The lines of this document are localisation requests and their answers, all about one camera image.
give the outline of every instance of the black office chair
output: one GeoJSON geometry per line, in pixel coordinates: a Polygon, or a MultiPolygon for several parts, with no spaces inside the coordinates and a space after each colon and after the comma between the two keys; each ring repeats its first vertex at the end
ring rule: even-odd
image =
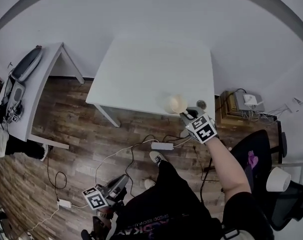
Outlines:
{"type": "Polygon", "coordinates": [[[263,210],[271,227],[282,230],[291,219],[299,221],[303,218],[303,185],[290,182],[284,192],[268,192],[266,190],[267,178],[272,169],[272,153],[287,154],[286,135],[283,132],[281,145],[271,148],[268,134],[265,130],[256,131],[241,140],[230,152],[234,155],[241,167],[248,168],[248,153],[253,151],[258,157],[258,163],[253,168],[249,184],[252,182],[252,194],[263,210]]]}

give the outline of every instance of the cable on floor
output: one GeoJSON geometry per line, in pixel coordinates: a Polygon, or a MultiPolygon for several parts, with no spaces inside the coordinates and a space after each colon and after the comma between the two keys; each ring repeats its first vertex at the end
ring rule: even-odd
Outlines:
{"type": "Polygon", "coordinates": [[[195,146],[195,145],[192,145],[192,148],[193,148],[193,150],[195,151],[195,155],[196,155],[197,161],[198,161],[198,163],[199,163],[199,165],[200,165],[200,168],[201,168],[200,180],[202,181],[202,180],[203,180],[203,175],[204,175],[204,169],[203,169],[203,166],[202,166],[201,161],[200,161],[199,158],[198,158],[197,151],[196,151],[196,146],[195,146]]]}
{"type": "Polygon", "coordinates": [[[88,206],[88,204],[87,204],[87,205],[85,205],[85,206],[83,206],[83,207],[79,207],[79,206],[77,206],[77,205],[73,205],[73,204],[72,204],[71,206],[76,207],[76,208],[79,208],[79,209],[83,209],[83,208],[87,207],[87,206],[88,206]]]}
{"type": "Polygon", "coordinates": [[[58,195],[57,195],[57,191],[56,190],[63,190],[64,188],[66,188],[67,186],[67,176],[65,173],[63,173],[62,171],[59,171],[56,173],[56,176],[55,176],[55,184],[52,183],[51,181],[51,178],[50,178],[50,172],[49,172],[49,167],[50,167],[50,152],[48,152],[48,155],[47,155],[47,175],[48,175],[48,179],[49,179],[49,182],[50,184],[54,187],[55,189],[55,194],[56,194],[56,200],[57,202],[59,201],[59,198],[58,198],[58,195]],[[57,187],[57,176],[59,174],[62,174],[64,177],[65,177],[65,185],[63,187],[57,187]]]}
{"type": "Polygon", "coordinates": [[[128,170],[129,167],[134,163],[134,147],[136,147],[136,146],[138,146],[138,145],[141,145],[141,144],[143,144],[143,143],[146,143],[146,142],[148,142],[148,141],[156,141],[156,142],[159,142],[159,141],[155,138],[154,135],[149,134],[149,135],[147,135],[147,136],[142,140],[142,142],[137,143],[137,144],[135,144],[135,145],[133,145],[133,146],[130,147],[130,151],[131,151],[131,162],[130,162],[130,164],[126,167],[126,169],[125,169],[125,174],[126,174],[126,175],[128,176],[128,178],[131,180],[131,186],[130,186],[130,192],[129,192],[129,194],[130,194],[133,198],[135,197],[135,196],[133,195],[133,193],[132,193],[132,192],[133,192],[134,181],[133,181],[132,177],[128,174],[127,170],[128,170]],[[145,141],[149,136],[152,136],[154,139],[150,139],[150,140],[145,141]]]}
{"type": "Polygon", "coordinates": [[[212,161],[213,161],[213,159],[210,158],[210,160],[209,160],[209,165],[208,165],[208,167],[207,167],[207,171],[206,171],[205,177],[203,178],[203,181],[202,181],[202,184],[201,184],[201,187],[200,187],[200,200],[201,200],[201,202],[202,202],[203,205],[205,205],[204,199],[203,199],[203,188],[204,188],[205,181],[206,181],[206,179],[207,179],[208,173],[209,173],[209,171],[210,171],[210,169],[211,169],[212,161]]]}
{"type": "Polygon", "coordinates": [[[129,146],[129,147],[125,147],[125,148],[122,148],[121,150],[117,151],[116,153],[114,154],[111,154],[107,157],[105,157],[105,159],[100,163],[100,165],[98,165],[98,167],[96,168],[96,172],[95,172],[95,186],[97,185],[97,171],[98,169],[101,167],[101,165],[105,162],[106,159],[114,156],[114,155],[117,155],[119,152],[123,151],[123,150],[127,150],[127,149],[131,149],[132,147],[136,146],[136,145],[140,145],[140,144],[143,144],[143,143],[146,143],[146,142],[152,142],[152,141],[155,141],[155,142],[159,142],[152,134],[150,135],[147,135],[145,138],[144,138],[143,142],[142,143],[137,143],[137,144],[134,144],[132,146],[129,146]],[[152,136],[154,139],[149,139],[149,140],[146,140],[144,141],[148,136],[152,136]]]}
{"type": "Polygon", "coordinates": [[[173,147],[176,148],[176,147],[178,147],[178,146],[180,146],[180,145],[183,145],[183,144],[185,144],[186,142],[189,142],[191,139],[192,139],[192,137],[190,137],[189,139],[185,140],[184,142],[179,143],[179,144],[177,144],[177,145],[175,145],[175,146],[173,146],[173,147]]]}
{"type": "Polygon", "coordinates": [[[177,137],[177,136],[174,136],[174,135],[167,134],[167,135],[162,139],[161,142],[164,142],[165,139],[166,139],[167,137],[175,138],[175,139],[169,139],[169,140],[167,140],[166,142],[168,143],[168,142],[173,142],[173,141],[179,141],[179,140],[186,139],[188,136],[182,138],[182,137],[177,137]]]}
{"type": "Polygon", "coordinates": [[[35,228],[37,228],[38,225],[43,224],[45,221],[50,220],[55,215],[55,213],[57,213],[59,211],[59,209],[60,209],[60,206],[58,205],[58,209],[49,218],[45,218],[42,222],[38,222],[36,226],[34,226],[32,229],[27,230],[27,232],[33,231],[35,228]]]}

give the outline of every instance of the black cable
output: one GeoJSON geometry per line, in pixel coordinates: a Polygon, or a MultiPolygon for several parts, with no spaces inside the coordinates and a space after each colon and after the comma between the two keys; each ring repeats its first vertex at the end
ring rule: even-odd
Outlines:
{"type": "Polygon", "coordinates": [[[195,151],[195,155],[196,155],[197,161],[198,161],[198,163],[199,163],[199,165],[200,165],[200,168],[201,168],[200,180],[202,181],[202,180],[203,180],[203,175],[204,175],[204,169],[203,169],[203,166],[202,166],[201,161],[200,161],[199,158],[198,158],[197,151],[196,151],[196,146],[195,146],[195,145],[192,145],[192,148],[193,148],[193,150],[195,151]]]}
{"type": "Polygon", "coordinates": [[[182,139],[185,139],[185,138],[186,138],[186,137],[182,138],[182,137],[177,137],[177,136],[174,136],[174,135],[167,134],[167,135],[162,139],[161,142],[164,142],[165,139],[166,139],[166,137],[175,138],[175,139],[169,139],[169,140],[167,140],[168,142],[169,142],[169,141],[178,141],[178,140],[182,140],[182,139]]]}
{"type": "Polygon", "coordinates": [[[209,165],[207,167],[207,171],[206,171],[205,177],[203,178],[203,181],[202,181],[202,184],[201,184],[201,187],[200,187],[200,200],[201,200],[201,202],[202,202],[203,205],[205,205],[204,204],[204,199],[203,199],[203,187],[205,185],[205,180],[206,180],[206,178],[208,176],[208,173],[209,173],[209,171],[211,169],[212,161],[213,161],[213,159],[210,158],[209,165]]]}
{"type": "Polygon", "coordinates": [[[66,188],[66,186],[67,186],[67,176],[62,171],[57,172],[56,176],[55,176],[55,184],[53,184],[52,181],[51,181],[51,178],[50,178],[49,167],[50,167],[50,151],[48,151],[48,154],[47,154],[47,175],[48,175],[48,179],[49,179],[50,184],[55,188],[55,194],[56,194],[56,198],[57,198],[57,202],[58,202],[59,198],[58,198],[56,190],[62,190],[64,188],[66,188]],[[63,187],[57,187],[57,176],[58,176],[58,174],[62,174],[62,175],[65,176],[65,185],[63,187]]]}
{"type": "Polygon", "coordinates": [[[134,147],[143,144],[144,141],[145,141],[149,136],[152,136],[152,137],[154,138],[154,140],[156,140],[156,138],[155,138],[154,135],[149,134],[149,135],[147,135],[147,136],[142,140],[142,142],[137,143],[137,144],[133,145],[133,146],[130,148],[130,151],[131,151],[131,162],[130,162],[130,164],[126,167],[126,169],[125,169],[125,174],[126,174],[126,175],[128,176],[128,178],[131,180],[131,187],[130,187],[130,192],[129,192],[129,193],[130,193],[130,195],[131,195],[133,198],[135,197],[135,196],[132,194],[134,181],[133,181],[132,177],[128,174],[127,170],[128,170],[129,167],[134,163],[134,152],[133,152],[134,147]]]}
{"type": "Polygon", "coordinates": [[[227,102],[228,98],[229,98],[231,95],[233,95],[234,93],[238,92],[239,90],[243,90],[243,91],[245,92],[245,94],[247,93],[247,91],[245,91],[243,88],[238,88],[237,90],[233,91],[232,93],[230,93],[230,94],[226,97],[226,99],[224,100],[224,102],[221,104],[221,106],[220,106],[219,108],[217,108],[217,109],[215,110],[215,112],[217,112],[218,110],[220,110],[220,109],[224,106],[224,104],[227,102]]]}

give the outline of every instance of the power strip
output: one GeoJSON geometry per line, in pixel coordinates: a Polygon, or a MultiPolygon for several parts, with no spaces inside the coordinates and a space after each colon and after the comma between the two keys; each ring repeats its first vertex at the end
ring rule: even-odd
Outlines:
{"type": "Polygon", "coordinates": [[[174,144],[166,143],[166,142],[152,142],[151,149],[152,150],[173,150],[174,144]]]}

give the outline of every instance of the white desk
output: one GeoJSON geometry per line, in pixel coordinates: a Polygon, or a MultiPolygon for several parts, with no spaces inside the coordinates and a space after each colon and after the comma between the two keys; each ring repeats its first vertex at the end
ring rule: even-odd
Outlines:
{"type": "MultiPolygon", "coordinates": [[[[38,66],[29,75],[28,79],[23,83],[25,86],[25,93],[22,97],[21,102],[24,111],[20,120],[8,124],[8,132],[10,135],[24,142],[27,140],[31,140],[38,143],[48,144],[54,147],[69,149],[69,145],[32,134],[33,121],[37,110],[38,102],[42,95],[45,83],[59,55],[61,55],[62,58],[65,60],[65,62],[73,71],[78,81],[81,84],[85,82],[79,70],[76,68],[73,61],[66,53],[63,45],[64,43],[59,42],[43,47],[42,58],[38,66]]],[[[14,67],[19,63],[19,61],[24,57],[24,55],[20,55],[14,61],[12,61],[14,67]]],[[[5,87],[6,86],[4,84],[0,93],[0,104],[4,96],[5,87]]]]}
{"type": "Polygon", "coordinates": [[[108,107],[168,116],[164,103],[175,94],[187,99],[190,107],[204,100],[207,113],[215,118],[212,60],[207,47],[118,38],[110,45],[86,102],[120,127],[108,107]]]}

